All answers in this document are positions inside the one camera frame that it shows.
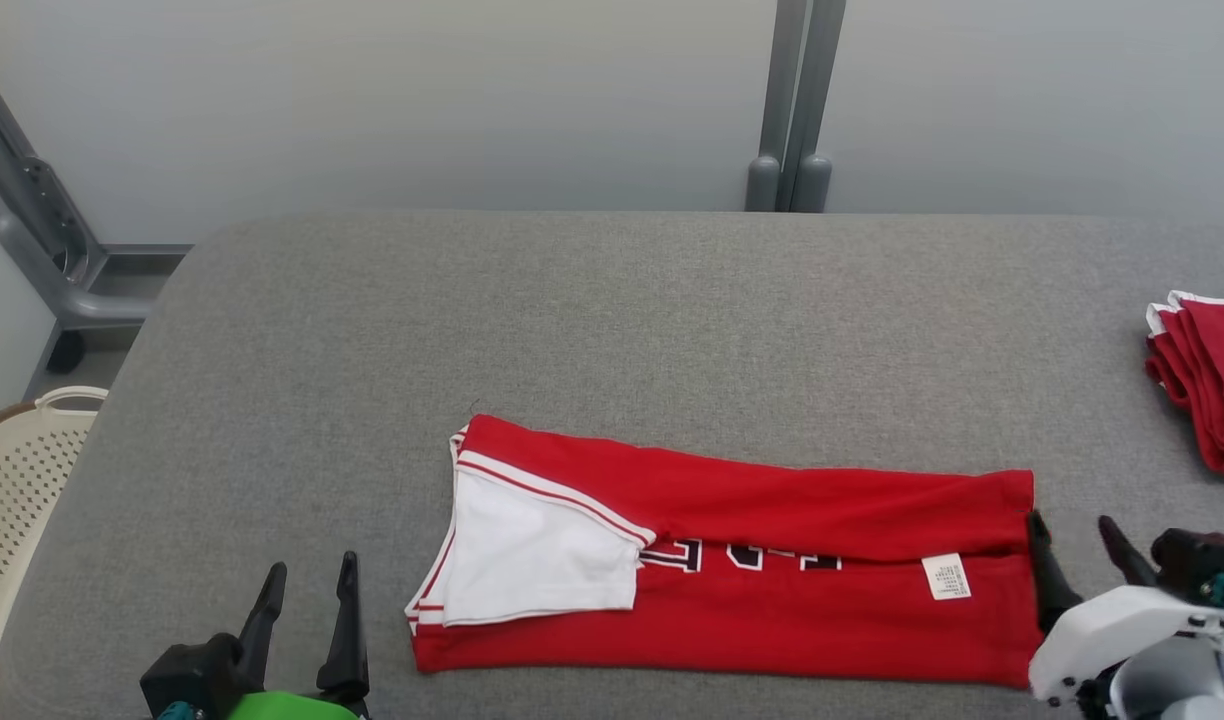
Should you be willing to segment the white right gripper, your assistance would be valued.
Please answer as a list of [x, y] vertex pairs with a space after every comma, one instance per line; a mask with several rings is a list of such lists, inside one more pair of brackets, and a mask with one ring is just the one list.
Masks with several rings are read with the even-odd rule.
[[1157, 588], [1159, 574], [1110, 516], [1106, 556], [1129, 585], [1084, 601], [1051, 551], [1040, 511], [1027, 516], [1036, 620], [1043, 638], [1029, 691], [1050, 707], [1224, 707], [1224, 609]]

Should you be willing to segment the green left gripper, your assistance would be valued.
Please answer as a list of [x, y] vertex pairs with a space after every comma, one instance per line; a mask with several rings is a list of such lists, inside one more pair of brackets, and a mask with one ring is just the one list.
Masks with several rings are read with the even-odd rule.
[[[318, 697], [268, 691], [246, 694], [229, 720], [357, 720], [353, 708], [334, 702], [364, 702], [370, 692], [368, 644], [362, 624], [359, 556], [344, 552], [337, 579], [337, 624], [327, 660], [318, 671]], [[237, 636], [242, 659], [266, 659], [273, 626], [286, 593], [286, 564], [274, 562]]]

